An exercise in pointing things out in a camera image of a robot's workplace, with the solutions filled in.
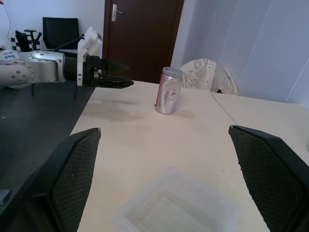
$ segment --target door handle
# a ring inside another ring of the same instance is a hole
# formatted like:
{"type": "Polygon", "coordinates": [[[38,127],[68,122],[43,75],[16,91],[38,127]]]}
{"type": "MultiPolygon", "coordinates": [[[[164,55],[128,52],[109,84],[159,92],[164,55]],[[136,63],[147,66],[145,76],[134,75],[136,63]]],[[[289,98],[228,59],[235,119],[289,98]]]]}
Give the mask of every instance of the door handle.
{"type": "Polygon", "coordinates": [[[112,5],[112,22],[116,22],[117,13],[123,14],[123,12],[117,10],[117,4],[112,5]]]}

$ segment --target black mesh panel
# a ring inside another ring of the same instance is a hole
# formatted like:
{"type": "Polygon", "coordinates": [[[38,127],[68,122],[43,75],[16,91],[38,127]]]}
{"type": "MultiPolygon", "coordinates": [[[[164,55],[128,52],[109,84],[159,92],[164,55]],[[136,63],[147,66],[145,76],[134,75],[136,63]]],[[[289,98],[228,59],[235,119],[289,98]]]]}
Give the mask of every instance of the black mesh panel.
{"type": "Polygon", "coordinates": [[[96,160],[99,132],[80,141],[51,193],[51,201],[65,232],[76,232],[89,195],[96,160]]]}
{"type": "Polygon", "coordinates": [[[281,232],[304,201],[306,190],[261,139],[231,130],[239,164],[257,208],[271,232],[281,232]]]}

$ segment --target door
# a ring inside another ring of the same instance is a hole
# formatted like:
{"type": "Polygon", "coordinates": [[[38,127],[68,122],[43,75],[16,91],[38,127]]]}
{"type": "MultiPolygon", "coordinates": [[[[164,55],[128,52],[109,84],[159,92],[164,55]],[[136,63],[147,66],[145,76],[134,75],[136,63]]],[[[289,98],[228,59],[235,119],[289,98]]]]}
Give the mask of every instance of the door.
{"type": "Polygon", "coordinates": [[[129,67],[117,75],[159,83],[171,63],[183,1],[105,0],[103,58],[129,67]],[[113,4],[119,11],[115,21],[113,4]]]}

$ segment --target can lid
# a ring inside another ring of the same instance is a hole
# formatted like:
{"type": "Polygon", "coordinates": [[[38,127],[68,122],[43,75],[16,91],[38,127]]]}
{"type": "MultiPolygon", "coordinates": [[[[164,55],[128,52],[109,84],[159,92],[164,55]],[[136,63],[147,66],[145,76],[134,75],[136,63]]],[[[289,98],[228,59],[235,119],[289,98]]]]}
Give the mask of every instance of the can lid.
{"type": "Polygon", "coordinates": [[[175,69],[171,67],[164,67],[163,73],[165,75],[172,76],[172,77],[182,77],[183,76],[183,71],[181,71],[180,69],[175,69]]]}

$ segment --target transparent plastic box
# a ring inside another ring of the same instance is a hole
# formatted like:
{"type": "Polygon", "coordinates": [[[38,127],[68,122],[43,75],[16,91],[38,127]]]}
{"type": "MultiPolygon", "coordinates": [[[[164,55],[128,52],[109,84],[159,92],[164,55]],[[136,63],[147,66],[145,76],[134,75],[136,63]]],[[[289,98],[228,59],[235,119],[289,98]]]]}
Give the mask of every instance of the transparent plastic box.
{"type": "Polygon", "coordinates": [[[170,168],[112,222],[118,232],[233,232],[238,218],[228,199],[170,168]]]}

